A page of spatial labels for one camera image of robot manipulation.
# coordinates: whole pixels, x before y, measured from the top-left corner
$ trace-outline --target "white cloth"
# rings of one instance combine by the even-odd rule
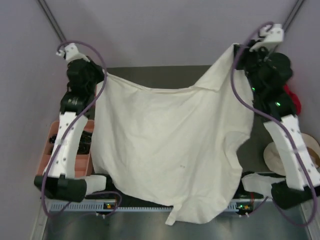
[[[127,195],[173,206],[168,225],[203,224],[223,212],[241,179],[236,151],[250,137],[254,116],[232,92],[232,62],[233,45],[182,89],[148,88],[108,74],[96,102],[95,172],[109,173]],[[235,83],[252,104],[244,71],[235,72]]]

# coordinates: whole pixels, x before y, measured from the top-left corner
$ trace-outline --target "gray floor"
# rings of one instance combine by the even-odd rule
[[[112,68],[111,74],[151,87],[177,89],[193,85],[209,66]],[[271,137],[255,117],[251,138],[237,152],[244,171],[268,172],[263,151]],[[64,228],[80,213],[65,213],[54,221],[54,230]],[[302,222],[300,208],[287,214]],[[267,203],[250,218],[219,216],[207,224],[177,222],[166,226],[168,213],[118,212],[103,220],[95,215],[80,218],[60,234],[46,230],[43,240],[306,240],[306,229],[293,227]]]

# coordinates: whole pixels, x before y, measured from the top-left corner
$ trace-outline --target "purple cable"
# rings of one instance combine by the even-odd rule
[[[76,116],[76,118],[69,124],[69,126],[67,127],[67,129],[65,130],[64,134],[62,135],[61,137],[61,143],[64,141],[64,139],[66,138],[68,132],[70,131],[70,129],[73,127],[73,125],[75,124],[75,122],[81,117],[83,116],[94,104],[95,102],[97,101],[97,99],[100,97],[100,95],[102,94],[105,86],[106,86],[106,83],[107,83],[107,67],[106,67],[106,63],[103,59],[103,57],[101,56],[101,54],[91,45],[85,43],[85,42],[82,42],[82,41],[77,41],[77,40],[68,40],[68,41],[65,41],[63,43],[61,43],[58,47],[57,47],[57,52],[59,52],[60,48],[62,46],[65,46],[67,44],[71,44],[71,43],[75,43],[75,44],[80,44],[80,45],[83,45],[89,49],[91,49],[100,59],[101,61],[101,65],[102,65],[102,69],[104,69],[104,79],[103,79],[103,84],[102,84],[102,87],[101,87],[101,90],[98,92],[98,94],[95,96],[95,98],[92,100],[92,102],[78,115]],[[48,178],[48,174],[49,174],[49,171],[50,171],[50,168],[56,158],[56,156],[58,155],[58,152],[61,148],[61,144],[59,144],[55,151],[53,152],[52,154],[52,157],[49,161],[49,164],[48,164],[48,167],[43,175],[43,180],[42,180],[42,186],[41,186],[41,204],[42,204],[42,208],[43,208],[43,211],[45,213],[45,215],[48,216],[48,218],[53,218],[53,217],[56,217],[58,215],[60,215],[67,207],[68,205],[70,204],[70,202],[64,206],[63,209],[61,209],[61,211],[59,211],[58,213],[56,214],[50,214],[48,209],[47,209],[47,206],[46,206],[46,202],[45,202],[45,186],[46,186],[46,182],[47,182],[47,178]]]
[[[114,214],[116,212],[116,210],[118,209],[118,207],[121,205],[121,202],[122,202],[122,196],[116,192],[116,191],[100,191],[100,192],[94,192],[92,194],[90,194],[90,196],[92,195],[100,195],[100,194],[115,194],[115,195],[118,195],[119,196],[119,202],[116,204],[116,206],[114,207],[114,209],[109,212],[108,214],[104,215],[105,217],[106,216],[111,216],[112,214]],[[53,230],[53,224],[50,224],[50,230],[51,232],[54,234],[54,235],[57,235],[57,234],[60,234],[62,231],[64,231],[67,227],[69,227],[71,224],[73,224],[75,221],[79,220],[80,218],[83,218],[85,216],[89,216],[89,215],[92,215],[92,214],[96,214],[96,213],[93,213],[93,212],[86,212],[84,214],[81,214],[80,216],[76,217],[75,219],[69,221],[62,229],[58,230],[58,231],[54,231]]]
[[[249,104],[247,104],[244,100],[242,100],[242,98],[239,96],[239,94],[237,93],[237,90],[236,90],[236,87],[235,87],[235,79],[234,79],[234,74],[235,74],[235,70],[236,70],[236,66],[238,65],[238,62],[239,62],[239,59],[241,57],[241,55],[244,53],[244,50],[245,50],[245,47],[249,44],[250,40],[253,39],[255,37],[255,35],[257,33],[259,33],[260,29],[262,29],[263,27],[266,27],[268,25],[271,25],[273,26],[274,23],[272,21],[268,21],[264,24],[262,24],[261,26],[259,26],[244,42],[243,45],[240,46],[237,54],[235,55],[234,57],[234,60],[233,60],[233,64],[232,64],[232,68],[231,68],[231,76],[230,76],[230,80],[231,80],[231,87],[232,87],[232,91],[233,91],[233,94],[234,96],[236,97],[236,99],[238,99],[238,101],[244,105],[247,109],[250,109],[252,110],[253,112],[261,115],[262,117],[266,118],[266,119],[269,119],[273,122],[275,122],[280,128],[282,128],[282,130],[285,132],[285,134],[287,135],[288,137],[288,140],[290,141],[291,143],[291,146],[293,148],[293,151],[294,151],[294,154],[296,156],[296,159],[297,161],[299,162],[300,166],[301,166],[301,169],[306,177],[306,180],[310,186],[310,190],[311,190],[311,193],[312,193],[312,199],[313,199],[313,210],[312,210],[312,213],[311,213],[311,216],[309,218],[309,220],[304,223],[304,224],[298,224],[298,223],[295,223],[294,221],[292,221],[288,216],[285,215],[285,213],[281,210],[281,208],[275,203],[275,201],[273,201],[273,203],[275,204],[276,208],[279,210],[279,212],[281,213],[281,215],[286,219],[288,220],[291,224],[295,225],[295,226],[298,226],[298,227],[306,227],[308,226],[312,221],[313,219],[315,218],[315,215],[317,213],[317,209],[318,209],[318,201],[317,201],[317,194],[316,194],[316,190],[315,190],[315,187],[313,186],[312,184],[312,181],[310,179],[310,176],[308,174],[308,171],[299,155],[299,152],[298,152],[298,149],[297,149],[297,146],[295,144],[295,141],[293,140],[290,132],[288,131],[288,129],[280,122],[278,121],[277,119],[275,119],[274,117],[258,110],[258,109],[255,109],[254,107],[250,106]]]

